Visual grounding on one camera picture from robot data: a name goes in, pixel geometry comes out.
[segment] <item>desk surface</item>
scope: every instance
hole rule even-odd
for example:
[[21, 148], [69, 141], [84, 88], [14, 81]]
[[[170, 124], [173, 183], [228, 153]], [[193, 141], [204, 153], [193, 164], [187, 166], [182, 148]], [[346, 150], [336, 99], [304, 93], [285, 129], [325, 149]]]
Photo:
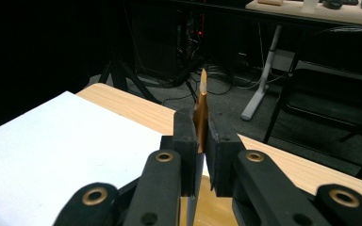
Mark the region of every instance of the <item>desk surface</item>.
[[[94, 84], [78, 96], [143, 124], [163, 135], [173, 134], [174, 111], [104, 84]], [[253, 139], [240, 136], [246, 149], [268, 154], [287, 177], [300, 189], [315, 194], [318, 186], [339, 184], [362, 194], [362, 181], [339, 171], [283, 152]]]
[[300, 1], [286, 0], [284, 1], [282, 6], [273, 6], [267, 4], [259, 4], [257, 3], [257, 0], [254, 0], [246, 5], [246, 8], [336, 22], [362, 24], [361, 4], [358, 4], [357, 6], [344, 5], [339, 10], [332, 10], [329, 8], [325, 8], [322, 3], [318, 3], [314, 13], [301, 12], [302, 5], [303, 2]]

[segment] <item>table leg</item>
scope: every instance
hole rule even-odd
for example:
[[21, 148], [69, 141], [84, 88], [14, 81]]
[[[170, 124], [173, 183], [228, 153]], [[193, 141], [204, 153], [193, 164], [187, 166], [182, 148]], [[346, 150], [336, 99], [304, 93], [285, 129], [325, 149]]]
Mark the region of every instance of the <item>table leg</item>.
[[252, 118], [252, 116], [255, 113], [255, 110], [257, 109], [258, 105], [260, 104], [261, 100], [263, 99], [267, 88], [269, 87], [266, 85], [266, 83], [267, 83], [267, 78], [269, 77], [270, 69], [272, 67], [272, 59], [274, 58], [275, 49], [277, 48], [277, 42], [278, 42], [278, 38], [281, 33], [281, 27], [282, 27], [281, 25], [278, 25], [275, 28], [275, 33], [272, 38], [272, 43], [271, 43], [271, 47], [269, 50], [269, 54], [267, 55], [266, 64], [264, 65], [263, 73], [261, 74], [261, 77], [260, 77], [260, 85], [259, 85], [254, 97], [252, 97], [251, 101], [245, 107], [242, 114], [240, 115], [240, 117], [245, 121], [249, 121]]

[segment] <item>black chair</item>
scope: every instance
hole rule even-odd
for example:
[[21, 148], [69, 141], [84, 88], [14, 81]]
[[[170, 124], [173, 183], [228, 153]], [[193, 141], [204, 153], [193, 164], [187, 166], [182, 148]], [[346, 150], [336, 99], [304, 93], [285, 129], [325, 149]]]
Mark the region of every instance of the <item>black chair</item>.
[[[302, 69], [302, 62], [314, 69]], [[353, 76], [341, 76], [342, 73]], [[292, 60], [289, 79], [272, 112], [263, 142], [269, 141], [281, 108], [287, 113], [362, 135], [360, 78], [362, 28], [338, 27], [313, 35], [304, 41]], [[355, 176], [362, 178], [362, 168]]]

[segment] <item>white paper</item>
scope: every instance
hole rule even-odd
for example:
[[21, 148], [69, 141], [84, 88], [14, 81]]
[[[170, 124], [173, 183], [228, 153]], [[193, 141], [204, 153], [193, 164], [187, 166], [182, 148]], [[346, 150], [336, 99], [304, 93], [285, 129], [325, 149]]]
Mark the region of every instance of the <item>white paper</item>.
[[0, 127], [0, 225], [52, 225], [82, 186], [138, 178], [161, 134], [70, 92]]

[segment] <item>screw hole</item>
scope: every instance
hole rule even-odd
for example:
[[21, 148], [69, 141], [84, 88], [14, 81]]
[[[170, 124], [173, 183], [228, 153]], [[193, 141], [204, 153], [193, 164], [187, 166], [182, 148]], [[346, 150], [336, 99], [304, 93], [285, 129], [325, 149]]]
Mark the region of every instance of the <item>screw hole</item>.
[[293, 220], [299, 225], [302, 226], [310, 226], [313, 225], [313, 221], [311, 219], [303, 214], [295, 214], [293, 215]]
[[156, 155], [156, 160], [159, 162], [170, 162], [173, 159], [173, 155], [171, 153], [158, 153]]
[[154, 213], [146, 213], [140, 218], [143, 225], [155, 225], [157, 223], [157, 215]]
[[264, 160], [264, 156], [260, 153], [247, 153], [246, 158], [252, 162], [261, 162]]
[[345, 202], [352, 202], [353, 201], [351, 197], [349, 197], [349, 196], [347, 196], [345, 194], [338, 193], [337, 197], [344, 200]]
[[88, 198], [91, 201], [97, 200], [97, 199], [99, 199], [101, 197], [102, 197], [102, 193], [100, 191], [94, 191], [88, 196]]
[[226, 135], [226, 136], [222, 137], [222, 140], [225, 140], [225, 141], [229, 141], [230, 139], [231, 139], [231, 137], [230, 137], [230, 136], [228, 136], [228, 135]]

